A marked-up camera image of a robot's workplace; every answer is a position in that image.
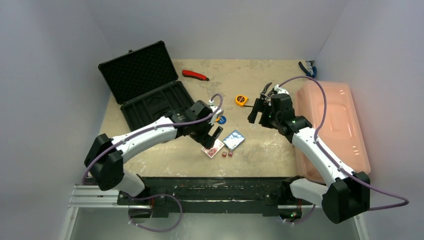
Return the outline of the red playing card deck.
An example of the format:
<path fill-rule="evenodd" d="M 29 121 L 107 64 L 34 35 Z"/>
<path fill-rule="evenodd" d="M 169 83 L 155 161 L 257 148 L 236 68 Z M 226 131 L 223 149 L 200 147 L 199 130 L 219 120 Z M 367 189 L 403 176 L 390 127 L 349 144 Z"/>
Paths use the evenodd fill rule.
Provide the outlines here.
<path fill-rule="evenodd" d="M 211 148 L 202 147 L 201 151 L 209 158 L 213 158 L 223 147 L 224 143 L 221 140 L 216 139 L 214 145 Z"/>

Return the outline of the blue small blind button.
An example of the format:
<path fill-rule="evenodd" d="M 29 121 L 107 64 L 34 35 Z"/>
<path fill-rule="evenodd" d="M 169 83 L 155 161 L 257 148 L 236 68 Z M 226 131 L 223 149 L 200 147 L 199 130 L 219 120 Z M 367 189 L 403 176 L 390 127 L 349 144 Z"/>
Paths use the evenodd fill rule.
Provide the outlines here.
<path fill-rule="evenodd" d="M 224 125 L 226 122 L 227 122 L 227 118 L 225 117 L 225 116 L 220 116 L 217 120 L 216 120 L 216 122 L 219 124 L 219 125 Z"/>

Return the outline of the blue playing card deck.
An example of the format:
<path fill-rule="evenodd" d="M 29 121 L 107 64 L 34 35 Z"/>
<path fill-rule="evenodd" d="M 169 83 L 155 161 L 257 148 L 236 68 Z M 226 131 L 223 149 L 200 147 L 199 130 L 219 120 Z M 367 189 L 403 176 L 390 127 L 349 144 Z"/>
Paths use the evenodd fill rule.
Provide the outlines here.
<path fill-rule="evenodd" d="M 234 130 L 225 137 L 222 142 L 230 151 L 234 151 L 245 141 L 245 139 L 246 138 L 239 131 Z"/>

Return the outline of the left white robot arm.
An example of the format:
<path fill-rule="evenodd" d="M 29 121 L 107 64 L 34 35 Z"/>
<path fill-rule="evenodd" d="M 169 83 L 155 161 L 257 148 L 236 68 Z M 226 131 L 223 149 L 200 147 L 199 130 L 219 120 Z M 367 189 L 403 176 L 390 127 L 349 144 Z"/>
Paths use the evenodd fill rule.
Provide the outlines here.
<path fill-rule="evenodd" d="M 213 134 L 209 132 L 223 113 L 222 107 L 214 105 L 212 100 L 208 103 L 198 100 L 191 107 L 169 111 L 132 132 L 114 137 L 98 135 L 84 160 L 83 176 L 91 175 L 101 191 L 119 190 L 142 205 L 149 199 L 147 186 L 141 176 L 124 169 L 125 163 L 158 144 L 185 136 L 205 149 L 212 148 L 223 129 L 219 126 Z"/>

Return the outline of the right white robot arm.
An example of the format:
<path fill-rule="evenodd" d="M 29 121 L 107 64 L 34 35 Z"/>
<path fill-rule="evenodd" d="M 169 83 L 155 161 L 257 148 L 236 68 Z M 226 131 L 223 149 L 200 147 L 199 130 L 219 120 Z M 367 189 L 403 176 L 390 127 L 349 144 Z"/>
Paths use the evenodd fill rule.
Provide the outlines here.
<path fill-rule="evenodd" d="M 288 94 L 277 93 L 269 100 L 257 98 L 248 122 L 253 124 L 258 113 L 261 113 L 259 124 L 286 137 L 313 163 L 324 180 L 324 184 L 302 176 L 284 180 L 280 189 L 284 202 L 292 204 L 302 199 L 319 206 L 334 224 L 370 210 L 369 176 L 363 171 L 356 173 L 324 144 L 312 124 L 295 114 Z"/>

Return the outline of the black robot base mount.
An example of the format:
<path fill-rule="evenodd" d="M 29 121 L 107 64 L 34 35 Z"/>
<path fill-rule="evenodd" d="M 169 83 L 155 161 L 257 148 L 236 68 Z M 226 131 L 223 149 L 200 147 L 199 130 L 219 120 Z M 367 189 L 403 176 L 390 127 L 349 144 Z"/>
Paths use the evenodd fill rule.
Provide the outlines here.
<path fill-rule="evenodd" d="M 145 216 L 166 218 L 170 213 L 261 214 L 298 219 L 310 207 L 282 193 L 287 177 L 146 177 L 148 189 L 134 200 L 120 191 L 117 204 L 147 208 Z"/>

